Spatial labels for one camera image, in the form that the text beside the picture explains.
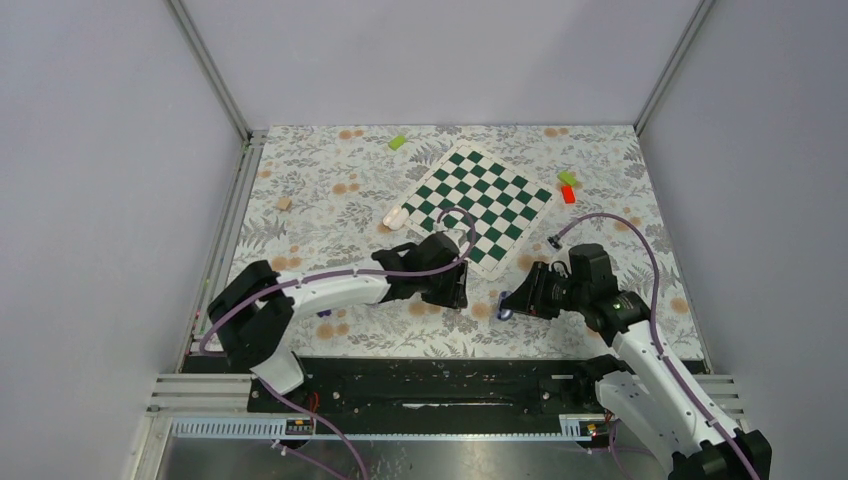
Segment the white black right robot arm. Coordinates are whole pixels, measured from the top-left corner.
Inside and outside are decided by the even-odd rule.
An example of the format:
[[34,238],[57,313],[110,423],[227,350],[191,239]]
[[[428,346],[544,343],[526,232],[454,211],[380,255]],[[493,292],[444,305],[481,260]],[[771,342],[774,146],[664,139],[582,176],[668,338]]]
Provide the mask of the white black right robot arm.
[[501,308],[553,320],[576,312],[611,353],[581,364],[569,395],[583,410],[612,412],[648,448],[670,479],[766,479],[772,448],[744,431],[674,356],[651,311],[621,290],[598,244],[570,249],[565,271],[537,262]]

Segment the red block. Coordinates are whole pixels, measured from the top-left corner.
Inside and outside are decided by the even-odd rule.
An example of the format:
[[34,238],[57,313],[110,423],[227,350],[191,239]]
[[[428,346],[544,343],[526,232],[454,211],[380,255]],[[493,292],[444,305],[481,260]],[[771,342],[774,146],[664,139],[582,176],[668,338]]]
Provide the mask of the red block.
[[572,186],[562,185],[560,191],[565,204],[571,205],[576,203],[576,194]]

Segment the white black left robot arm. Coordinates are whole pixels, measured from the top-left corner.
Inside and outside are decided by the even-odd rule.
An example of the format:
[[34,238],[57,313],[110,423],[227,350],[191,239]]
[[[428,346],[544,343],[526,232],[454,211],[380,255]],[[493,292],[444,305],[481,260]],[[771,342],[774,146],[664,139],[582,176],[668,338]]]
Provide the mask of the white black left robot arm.
[[217,339],[232,373],[251,373],[272,387],[288,411],[309,401],[301,363],[283,341],[291,322],[355,305],[379,305],[419,296],[449,309],[467,306],[470,235],[449,229],[424,240],[378,250],[359,264],[283,278],[269,262],[249,264],[211,301],[212,324],[201,344]]

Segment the aluminium frame post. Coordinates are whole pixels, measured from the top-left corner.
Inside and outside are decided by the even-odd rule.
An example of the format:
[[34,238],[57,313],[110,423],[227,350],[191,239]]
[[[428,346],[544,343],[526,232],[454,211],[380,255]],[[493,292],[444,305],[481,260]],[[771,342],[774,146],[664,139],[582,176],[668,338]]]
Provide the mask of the aluminium frame post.
[[164,3],[173,15],[190,52],[198,62],[201,73],[209,83],[236,135],[242,142],[249,142],[252,138],[252,129],[220,73],[187,5],[182,0],[165,0]]
[[717,4],[716,0],[700,0],[691,17],[687,21],[683,32],[677,40],[669,58],[667,59],[657,81],[650,91],[647,100],[641,108],[634,124],[634,132],[637,137],[640,137],[661,103],[666,90],[669,88],[672,80],[682,65],[689,49],[694,44],[697,36],[706,23],[711,11]]

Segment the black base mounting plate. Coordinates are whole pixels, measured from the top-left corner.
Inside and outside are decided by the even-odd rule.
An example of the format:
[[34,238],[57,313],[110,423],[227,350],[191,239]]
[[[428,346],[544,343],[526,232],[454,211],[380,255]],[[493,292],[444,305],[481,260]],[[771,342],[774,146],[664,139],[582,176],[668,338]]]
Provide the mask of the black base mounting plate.
[[558,433],[603,420],[581,360],[306,357],[288,399],[345,434]]

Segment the white earbud charging case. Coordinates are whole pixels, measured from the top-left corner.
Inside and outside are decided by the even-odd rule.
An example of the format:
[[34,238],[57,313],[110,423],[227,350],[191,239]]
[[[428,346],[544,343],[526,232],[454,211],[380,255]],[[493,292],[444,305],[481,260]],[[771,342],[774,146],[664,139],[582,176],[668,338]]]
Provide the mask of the white earbud charging case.
[[383,217],[382,224],[391,231],[397,231],[404,226],[409,215],[410,212],[406,208],[396,205]]

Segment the lime green block right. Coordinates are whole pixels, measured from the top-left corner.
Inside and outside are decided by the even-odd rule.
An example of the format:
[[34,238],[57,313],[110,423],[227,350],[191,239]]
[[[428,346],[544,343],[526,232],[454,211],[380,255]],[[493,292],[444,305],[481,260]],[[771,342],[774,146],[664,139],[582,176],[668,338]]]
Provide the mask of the lime green block right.
[[559,172],[557,178],[562,184],[572,187],[578,183],[577,179],[568,171]]

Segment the lime green block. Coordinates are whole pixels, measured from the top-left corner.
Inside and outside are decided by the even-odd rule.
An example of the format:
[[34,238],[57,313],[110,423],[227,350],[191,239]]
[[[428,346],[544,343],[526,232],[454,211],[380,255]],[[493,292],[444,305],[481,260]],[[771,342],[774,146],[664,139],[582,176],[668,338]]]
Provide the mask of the lime green block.
[[388,147],[392,151],[398,151],[406,142],[407,139],[405,136],[398,135],[388,142]]
[[562,184],[572,187],[578,183],[577,179],[568,171],[559,172],[557,178]]

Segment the right aluminium frame post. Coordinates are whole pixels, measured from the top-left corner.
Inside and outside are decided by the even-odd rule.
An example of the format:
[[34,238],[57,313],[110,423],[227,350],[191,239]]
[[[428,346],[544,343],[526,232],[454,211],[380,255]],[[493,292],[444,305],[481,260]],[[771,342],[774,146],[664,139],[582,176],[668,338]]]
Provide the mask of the right aluminium frame post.
[[682,65],[689,49],[694,44],[697,36],[706,23],[711,11],[717,4],[716,0],[700,0],[691,17],[687,21],[683,32],[677,40],[669,58],[667,59],[657,81],[650,91],[647,100],[641,108],[634,124],[634,132],[637,137],[640,137],[661,103],[666,90],[669,88],[672,80]]

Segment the left aluminium frame post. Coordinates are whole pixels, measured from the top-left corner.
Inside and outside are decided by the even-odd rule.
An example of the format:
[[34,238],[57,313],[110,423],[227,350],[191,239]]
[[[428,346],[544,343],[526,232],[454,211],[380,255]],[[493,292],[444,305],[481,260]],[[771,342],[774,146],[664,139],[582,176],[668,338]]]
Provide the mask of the left aluminium frame post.
[[164,3],[173,15],[190,52],[198,62],[201,73],[209,83],[236,135],[242,142],[249,142],[252,138],[252,129],[220,73],[187,5],[182,0],[165,0]]

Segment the lime green block far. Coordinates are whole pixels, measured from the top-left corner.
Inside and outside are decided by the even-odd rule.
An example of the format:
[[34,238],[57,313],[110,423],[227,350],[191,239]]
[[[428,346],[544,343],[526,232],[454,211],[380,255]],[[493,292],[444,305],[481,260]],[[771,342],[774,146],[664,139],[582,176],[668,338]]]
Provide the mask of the lime green block far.
[[388,142],[388,147],[392,151],[398,151],[406,142],[407,139],[405,136],[398,135]]

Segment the green white chessboard mat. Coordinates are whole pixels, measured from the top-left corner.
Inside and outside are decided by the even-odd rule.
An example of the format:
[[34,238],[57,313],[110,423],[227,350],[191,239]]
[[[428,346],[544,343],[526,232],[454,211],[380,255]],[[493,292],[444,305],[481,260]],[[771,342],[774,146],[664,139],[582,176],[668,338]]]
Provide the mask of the green white chessboard mat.
[[442,228],[469,227],[457,207],[474,220],[476,240],[468,256],[483,278],[499,278],[555,203],[557,194],[525,170],[480,146],[461,142],[435,161],[399,200],[405,225],[428,236]]

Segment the floral patterned table mat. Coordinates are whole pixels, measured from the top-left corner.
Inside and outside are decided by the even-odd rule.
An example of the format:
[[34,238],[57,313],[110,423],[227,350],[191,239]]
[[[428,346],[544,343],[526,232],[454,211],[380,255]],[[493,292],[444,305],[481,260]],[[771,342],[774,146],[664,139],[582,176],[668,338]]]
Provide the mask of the floral patterned table mat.
[[[392,151],[398,135],[407,142]],[[376,250],[413,241],[391,231],[384,215],[452,146],[471,142],[533,175],[556,194],[557,174],[578,181],[576,203],[557,195],[551,210],[496,280],[468,279],[469,305],[450,310],[413,298],[337,309],[293,323],[287,344],[309,356],[590,358],[606,352],[580,316],[554,321],[495,318],[498,295],[518,286],[536,261],[565,258],[547,238],[580,219],[566,245],[598,243],[611,255],[621,288],[651,297],[660,281],[657,317],[673,351],[706,353],[631,126],[276,126],[259,160],[230,267],[268,261],[283,272],[335,270]],[[288,212],[276,209],[292,199]]]

